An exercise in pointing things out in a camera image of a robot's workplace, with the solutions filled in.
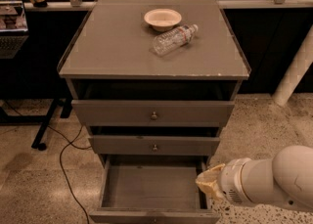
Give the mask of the white paper bowl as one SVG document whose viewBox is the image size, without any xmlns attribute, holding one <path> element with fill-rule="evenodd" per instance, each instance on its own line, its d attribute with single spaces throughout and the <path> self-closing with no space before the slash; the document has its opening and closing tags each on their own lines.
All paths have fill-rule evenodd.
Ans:
<svg viewBox="0 0 313 224">
<path fill-rule="evenodd" d="M 154 9 L 144 15 L 144 21 L 158 32 L 172 29 L 182 20 L 182 16 L 171 9 Z"/>
</svg>

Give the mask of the black desk frame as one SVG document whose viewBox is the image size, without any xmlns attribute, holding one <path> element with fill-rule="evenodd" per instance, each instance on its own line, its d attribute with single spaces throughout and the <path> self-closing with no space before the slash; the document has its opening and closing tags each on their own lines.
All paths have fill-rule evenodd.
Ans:
<svg viewBox="0 0 313 224">
<path fill-rule="evenodd" d="M 0 124 L 1 125 L 39 125 L 39 130 L 31 144 L 35 150 L 44 151 L 47 146 L 42 138 L 52 119 L 57 106 L 62 107 L 61 118 L 70 116 L 72 106 L 71 99 L 54 99 L 48 111 L 42 115 L 23 115 L 17 112 L 7 101 L 0 101 Z"/>
</svg>

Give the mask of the white diagonal pillar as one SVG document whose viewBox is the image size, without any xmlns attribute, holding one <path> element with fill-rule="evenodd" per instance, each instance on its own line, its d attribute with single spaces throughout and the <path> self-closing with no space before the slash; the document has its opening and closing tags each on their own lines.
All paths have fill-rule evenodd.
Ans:
<svg viewBox="0 0 313 224">
<path fill-rule="evenodd" d="M 287 103 L 295 88 L 312 64 L 313 25 L 293 57 L 292 62 L 280 81 L 275 93 L 272 95 L 272 99 L 277 105 L 283 107 Z"/>
</svg>

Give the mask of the open laptop computer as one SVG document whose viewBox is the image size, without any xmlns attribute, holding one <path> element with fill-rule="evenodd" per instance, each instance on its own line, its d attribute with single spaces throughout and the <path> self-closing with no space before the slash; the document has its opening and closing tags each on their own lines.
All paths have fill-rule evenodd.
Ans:
<svg viewBox="0 0 313 224">
<path fill-rule="evenodd" d="M 0 0 L 0 59 L 12 59 L 29 36 L 22 0 Z"/>
</svg>

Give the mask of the clear plastic water bottle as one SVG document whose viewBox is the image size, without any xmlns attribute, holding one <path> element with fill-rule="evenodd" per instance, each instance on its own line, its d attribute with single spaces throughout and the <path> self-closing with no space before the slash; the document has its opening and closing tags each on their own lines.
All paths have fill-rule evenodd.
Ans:
<svg viewBox="0 0 313 224">
<path fill-rule="evenodd" d="M 198 32 L 199 27 L 196 24 L 181 25 L 155 37 L 153 48 L 159 56 L 165 56 L 168 53 L 188 44 Z"/>
</svg>

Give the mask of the grey top drawer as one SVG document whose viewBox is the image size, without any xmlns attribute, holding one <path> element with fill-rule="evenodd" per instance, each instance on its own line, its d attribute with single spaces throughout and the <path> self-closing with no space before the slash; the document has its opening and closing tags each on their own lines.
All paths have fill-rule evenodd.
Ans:
<svg viewBox="0 0 313 224">
<path fill-rule="evenodd" d="M 223 127 L 234 108 L 230 101 L 73 100 L 87 126 Z"/>
</svg>

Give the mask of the grey drawer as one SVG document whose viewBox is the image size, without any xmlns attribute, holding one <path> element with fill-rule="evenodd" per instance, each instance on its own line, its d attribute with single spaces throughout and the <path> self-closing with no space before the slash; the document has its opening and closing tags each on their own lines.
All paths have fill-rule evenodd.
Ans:
<svg viewBox="0 0 313 224">
<path fill-rule="evenodd" d="M 234 108 L 230 101 L 73 100 L 87 126 L 223 127 Z"/>
<path fill-rule="evenodd" d="M 211 199 L 197 186 L 205 157 L 104 155 L 101 224 L 216 224 Z"/>
<path fill-rule="evenodd" d="M 89 141 L 96 154 L 106 155 L 209 156 L 219 145 L 217 137 L 94 135 Z"/>
</svg>

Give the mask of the grey drawer cabinet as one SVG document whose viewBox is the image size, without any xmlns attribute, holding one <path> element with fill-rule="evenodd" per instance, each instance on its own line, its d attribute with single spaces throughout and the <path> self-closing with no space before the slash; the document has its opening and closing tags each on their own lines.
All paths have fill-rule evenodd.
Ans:
<svg viewBox="0 0 313 224">
<path fill-rule="evenodd" d="M 144 21 L 173 9 L 199 30 L 187 45 L 160 57 L 157 33 Z M 59 65 L 72 100 L 230 101 L 250 68 L 215 0 L 99 0 Z M 105 136 L 217 137 L 223 127 L 87 126 Z"/>
</svg>

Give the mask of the grey bottom drawer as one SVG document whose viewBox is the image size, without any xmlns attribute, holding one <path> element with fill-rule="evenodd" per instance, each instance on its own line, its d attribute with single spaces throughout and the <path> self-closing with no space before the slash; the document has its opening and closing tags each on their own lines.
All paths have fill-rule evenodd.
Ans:
<svg viewBox="0 0 313 224">
<path fill-rule="evenodd" d="M 197 186 L 205 157 L 104 155 L 101 224 L 216 224 L 211 199 Z"/>
</svg>

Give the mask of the grey middle drawer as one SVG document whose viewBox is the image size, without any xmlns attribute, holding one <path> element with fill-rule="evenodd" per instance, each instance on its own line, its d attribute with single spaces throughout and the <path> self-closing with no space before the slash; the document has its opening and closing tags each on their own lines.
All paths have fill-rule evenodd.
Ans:
<svg viewBox="0 0 313 224">
<path fill-rule="evenodd" d="M 96 154 L 106 155 L 209 156 L 219 145 L 217 137 L 94 135 L 89 141 Z"/>
</svg>

